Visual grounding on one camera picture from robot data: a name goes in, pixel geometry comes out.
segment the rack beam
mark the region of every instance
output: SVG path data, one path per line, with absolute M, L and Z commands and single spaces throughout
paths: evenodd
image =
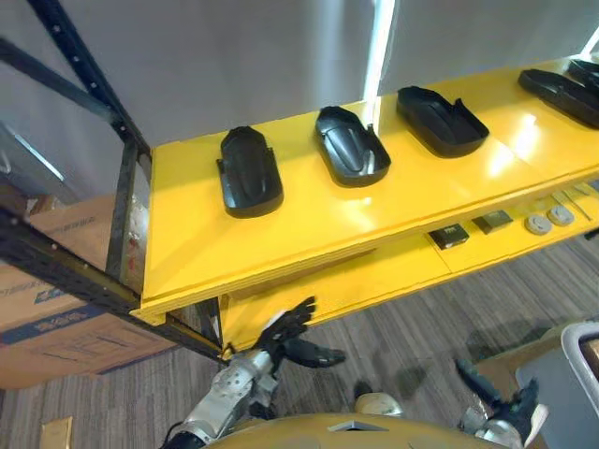
M 123 142 L 134 139 L 140 154 L 152 157 L 150 146 L 112 90 L 58 0 L 27 0 L 27 2 L 87 91 L 117 115 L 118 120 L 111 124 L 116 134 Z

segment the brown cardboard box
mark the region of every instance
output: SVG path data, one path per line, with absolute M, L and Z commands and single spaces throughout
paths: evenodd
M 31 224 L 98 268 L 106 263 L 113 196 L 31 217 Z M 147 210 L 134 204 L 126 281 L 142 285 Z M 0 267 L 0 388 L 96 373 L 173 346 L 13 267 Z

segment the black electronic component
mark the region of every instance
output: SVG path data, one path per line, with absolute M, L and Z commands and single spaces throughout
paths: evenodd
M 485 215 L 473 219 L 475 225 L 480 227 L 481 231 L 485 234 L 490 234 L 497 229 L 506 227 L 513 221 L 512 217 L 510 217 L 504 210 L 494 210 L 493 212 L 486 213 Z
M 429 233 L 431 238 L 442 250 L 451 248 L 452 246 L 460 245 L 468 239 L 468 233 L 459 224 L 442 227 Z
M 518 83 L 555 108 L 599 128 L 599 96 L 577 82 L 545 70 L 522 70 Z

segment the yellow board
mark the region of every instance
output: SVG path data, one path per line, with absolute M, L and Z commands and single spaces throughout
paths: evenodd
M 382 180 L 358 189 L 332 180 L 317 112 L 254 126 L 274 149 L 285 190 L 282 206 L 259 218 L 225 212 L 215 160 L 226 133 L 156 148 L 145 284 L 133 313 L 158 325 L 166 311 L 599 176 L 599 133 L 524 92 L 518 74 L 432 86 L 449 100 L 460 96 L 490 130 L 458 159 L 422 146 L 398 116 L 395 94 L 349 105 L 373 122 L 392 160 Z
M 567 192 L 592 219 L 588 220 L 564 194 L 556 193 L 555 198 L 574 213 L 575 221 L 564 227 L 554 225 L 545 236 L 526 230 L 524 219 L 531 213 L 545 215 L 557 204 L 552 196 L 508 210 L 514 222 L 488 235 L 471 221 L 461 223 L 470 238 L 448 250 L 439 250 L 428 235 L 399 238 L 371 254 L 258 295 L 223 295 L 223 342 L 239 350 L 250 347 L 277 313 L 293 308 L 306 297 L 316 296 L 314 325 L 593 229 L 599 225 L 599 195 L 588 185 L 578 188 L 587 195 L 575 189 Z

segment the small black box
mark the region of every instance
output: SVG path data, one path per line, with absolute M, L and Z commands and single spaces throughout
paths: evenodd
M 431 238 L 442 250 L 459 245 L 468 239 L 468 233 L 459 224 L 436 229 L 429 233 Z
M 485 234 L 489 234 L 497 229 L 501 229 L 513 221 L 514 220 L 512 220 L 512 217 L 507 215 L 504 210 L 496 210 L 473 219 L 475 225 L 480 227 L 480 230 Z

